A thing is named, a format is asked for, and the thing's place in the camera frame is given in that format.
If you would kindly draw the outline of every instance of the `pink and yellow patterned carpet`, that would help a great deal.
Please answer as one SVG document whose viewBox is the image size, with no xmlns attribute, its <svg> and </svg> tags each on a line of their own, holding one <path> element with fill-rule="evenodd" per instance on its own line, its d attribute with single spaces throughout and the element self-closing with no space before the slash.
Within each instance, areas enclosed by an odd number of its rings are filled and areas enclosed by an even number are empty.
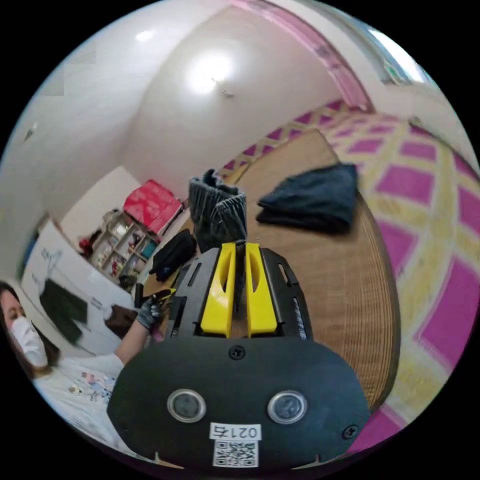
<svg viewBox="0 0 480 480">
<path fill-rule="evenodd" d="M 227 176 L 310 129 L 341 162 L 380 226 L 396 278 L 401 348 L 393 389 L 352 453 L 411 423 L 447 382 L 474 326 L 480 295 L 480 179 L 447 145 L 407 121 L 341 100 L 305 113 L 220 170 Z"/>
</svg>

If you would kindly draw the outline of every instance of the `window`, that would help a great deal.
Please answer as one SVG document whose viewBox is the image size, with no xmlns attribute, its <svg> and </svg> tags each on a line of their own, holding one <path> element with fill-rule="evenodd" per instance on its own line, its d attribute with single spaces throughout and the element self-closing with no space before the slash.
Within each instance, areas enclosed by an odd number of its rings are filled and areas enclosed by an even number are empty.
<svg viewBox="0 0 480 480">
<path fill-rule="evenodd" d="M 423 69 L 398 43 L 395 43 L 381 31 L 373 28 L 369 28 L 368 31 L 382 44 L 410 80 L 421 83 L 428 81 Z"/>
<path fill-rule="evenodd" d="M 382 58 L 383 68 L 388 72 L 391 80 L 401 84 L 422 83 L 438 88 L 427 72 L 400 45 L 384 33 L 344 11 L 324 3 L 320 3 L 320 5 L 323 10 L 334 14 L 338 20 L 341 20 L 344 25 L 370 45 L 370 49 Z"/>
</svg>

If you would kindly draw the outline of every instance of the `white face mask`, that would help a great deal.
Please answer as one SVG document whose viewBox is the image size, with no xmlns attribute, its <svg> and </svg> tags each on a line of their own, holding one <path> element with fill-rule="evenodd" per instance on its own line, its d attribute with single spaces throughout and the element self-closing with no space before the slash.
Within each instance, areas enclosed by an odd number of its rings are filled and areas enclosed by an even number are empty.
<svg viewBox="0 0 480 480">
<path fill-rule="evenodd" d="M 43 368 L 48 365 L 45 346 L 30 320 L 24 316 L 16 318 L 10 329 L 20 345 L 26 359 L 36 368 Z"/>
</svg>

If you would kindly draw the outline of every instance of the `white t-shirt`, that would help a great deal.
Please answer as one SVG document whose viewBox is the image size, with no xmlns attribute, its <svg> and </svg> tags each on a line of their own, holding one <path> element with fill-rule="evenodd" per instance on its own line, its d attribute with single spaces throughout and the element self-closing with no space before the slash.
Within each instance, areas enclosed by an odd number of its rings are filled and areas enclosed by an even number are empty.
<svg viewBox="0 0 480 480">
<path fill-rule="evenodd" d="M 66 422 L 113 449 L 143 458 L 120 438 L 107 405 L 124 364 L 114 354 L 90 358 L 63 358 L 49 375 L 34 380 L 35 387 Z"/>
</svg>

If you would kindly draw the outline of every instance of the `qr code sticker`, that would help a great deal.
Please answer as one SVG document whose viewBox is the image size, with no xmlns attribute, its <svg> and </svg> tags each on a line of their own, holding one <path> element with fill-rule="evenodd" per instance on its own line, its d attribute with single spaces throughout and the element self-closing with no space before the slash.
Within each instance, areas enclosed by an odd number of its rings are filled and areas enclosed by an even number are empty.
<svg viewBox="0 0 480 480">
<path fill-rule="evenodd" d="M 257 441 L 215 441 L 213 466 L 232 469 L 259 466 L 259 443 Z"/>
</svg>

